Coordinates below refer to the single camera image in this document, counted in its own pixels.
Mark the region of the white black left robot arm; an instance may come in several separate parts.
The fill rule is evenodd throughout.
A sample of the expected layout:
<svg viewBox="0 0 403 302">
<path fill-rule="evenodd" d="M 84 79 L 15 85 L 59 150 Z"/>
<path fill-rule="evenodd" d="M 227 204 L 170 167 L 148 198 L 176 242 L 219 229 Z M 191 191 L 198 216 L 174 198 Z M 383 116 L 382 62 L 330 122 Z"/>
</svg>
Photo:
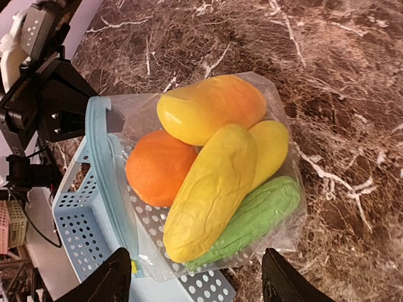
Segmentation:
<svg viewBox="0 0 403 302">
<path fill-rule="evenodd" d="M 81 1 L 35 1 L 13 16 L 1 38 L 1 134 L 25 157 L 34 136 L 59 142 L 84 135 L 97 92 L 65 56 L 65 39 Z"/>
</svg>

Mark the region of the orange yellow toy mango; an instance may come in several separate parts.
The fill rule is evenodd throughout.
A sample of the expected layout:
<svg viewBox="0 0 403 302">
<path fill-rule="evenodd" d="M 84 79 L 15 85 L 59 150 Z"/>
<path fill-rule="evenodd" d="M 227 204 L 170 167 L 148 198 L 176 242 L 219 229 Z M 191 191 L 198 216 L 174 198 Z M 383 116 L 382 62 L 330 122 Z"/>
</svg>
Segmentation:
<svg viewBox="0 0 403 302">
<path fill-rule="evenodd" d="M 250 128 L 266 112 L 262 93 L 235 75 L 211 77 L 161 95 L 157 115 L 163 128 L 184 143 L 203 146 L 221 127 Z"/>
</svg>

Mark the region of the yellow wrinkled toy fruit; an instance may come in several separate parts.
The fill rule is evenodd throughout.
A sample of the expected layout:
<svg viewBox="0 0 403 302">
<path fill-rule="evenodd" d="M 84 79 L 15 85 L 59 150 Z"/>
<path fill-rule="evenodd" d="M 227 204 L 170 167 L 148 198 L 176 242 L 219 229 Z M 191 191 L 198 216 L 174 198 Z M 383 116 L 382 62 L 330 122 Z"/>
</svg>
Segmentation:
<svg viewBox="0 0 403 302">
<path fill-rule="evenodd" d="M 197 155 L 164 225 L 163 243 L 174 262 L 206 253 L 225 230 L 253 183 L 258 151 L 237 124 L 220 128 Z"/>
</svg>

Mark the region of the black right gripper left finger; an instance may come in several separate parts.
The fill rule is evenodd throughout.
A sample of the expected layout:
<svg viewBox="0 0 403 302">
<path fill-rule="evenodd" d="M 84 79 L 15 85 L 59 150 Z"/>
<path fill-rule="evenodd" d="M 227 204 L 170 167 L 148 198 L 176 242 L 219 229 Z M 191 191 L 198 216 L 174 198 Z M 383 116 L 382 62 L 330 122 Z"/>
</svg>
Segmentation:
<svg viewBox="0 0 403 302">
<path fill-rule="evenodd" d="M 130 281 L 130 255 L 121 247 L 84 282 L 66 293 L 64 301 L 129 301 Z"/>
</svg>

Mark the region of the orange toy fruit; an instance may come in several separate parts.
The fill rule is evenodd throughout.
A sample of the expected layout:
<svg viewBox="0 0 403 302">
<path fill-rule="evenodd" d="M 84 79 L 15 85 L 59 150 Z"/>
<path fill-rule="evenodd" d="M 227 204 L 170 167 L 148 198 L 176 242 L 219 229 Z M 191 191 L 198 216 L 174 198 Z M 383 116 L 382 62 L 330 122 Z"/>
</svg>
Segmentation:
<svg viewBox="0 0 403 302">
<path fill-rule="evenodd" d="M 125 166 L 129 185 L 146 204 L 170 207 L 197 157 L 196 149 L 165 130 L 142 137 Z"/>
</svg>

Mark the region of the green toy bitter gourd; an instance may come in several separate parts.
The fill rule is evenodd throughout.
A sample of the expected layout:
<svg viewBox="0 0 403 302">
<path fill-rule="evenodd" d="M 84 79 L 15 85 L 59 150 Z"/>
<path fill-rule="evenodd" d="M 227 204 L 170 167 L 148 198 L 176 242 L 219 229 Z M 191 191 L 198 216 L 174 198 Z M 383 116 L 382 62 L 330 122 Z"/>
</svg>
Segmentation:
<svg viewBox="0 0 403 302">
<path fill-rule="evenodd" d="M 232 257 L 251 245 L 287 218 L 299 205 L 301 194 L 297 182 L 280 176 L 249 193 L 234 213 L 226 229 L 201 257 L 189 261 L 189 271 Z"/>
</svg>

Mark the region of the clear zip bag blue zipper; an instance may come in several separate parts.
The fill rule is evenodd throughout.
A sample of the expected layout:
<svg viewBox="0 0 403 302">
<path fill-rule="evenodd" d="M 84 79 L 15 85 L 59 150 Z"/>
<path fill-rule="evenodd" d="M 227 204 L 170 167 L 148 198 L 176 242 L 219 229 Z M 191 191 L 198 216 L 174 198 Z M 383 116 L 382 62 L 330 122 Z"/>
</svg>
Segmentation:
<svg viewBox="0 0 403 302">
<path fill-rule="evenodd" d="M 135 277 L 167 281 L 297 249 L 306 216 L 297 153 L 263 76 L 93 97 L 86 141 L 108 238 L 128 250 Z"/>
</svg>

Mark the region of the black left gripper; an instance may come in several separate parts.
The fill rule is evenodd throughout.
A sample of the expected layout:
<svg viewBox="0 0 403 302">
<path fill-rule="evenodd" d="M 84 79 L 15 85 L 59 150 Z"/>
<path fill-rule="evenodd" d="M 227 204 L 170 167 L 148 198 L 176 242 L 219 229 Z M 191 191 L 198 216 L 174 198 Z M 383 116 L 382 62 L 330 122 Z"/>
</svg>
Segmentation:
<svg viewBox="0 0 403 302">
<path fill-rule="evenodd" d="M 87 102 L 98 93 L 60 53 L 42 63 L 23 64 L 21 75 L 1 99 L 1 133 L 13 154 L 24 154 L 38 128 L 38 97 L 66 103 Z M 105 110 L 94 134 L 120 133 L 125 117 Z M 85 115 L 56 109 L 39 112 L 39 137 L 61 142 L 86 134 L 90 120 Z"/>
</svg>

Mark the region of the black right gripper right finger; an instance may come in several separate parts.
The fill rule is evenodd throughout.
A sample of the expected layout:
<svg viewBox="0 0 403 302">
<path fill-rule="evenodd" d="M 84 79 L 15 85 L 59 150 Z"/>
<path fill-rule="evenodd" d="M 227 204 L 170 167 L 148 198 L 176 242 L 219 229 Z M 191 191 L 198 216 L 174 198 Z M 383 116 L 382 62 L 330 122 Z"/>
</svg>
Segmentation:
<svg viewBox="0 0 403 302">
<path fill-rule="evenodd" d="M 330 301 L 316 289 L 281 254 L 268 248 L 262 258 L 264 301 Z"/>
</svg>

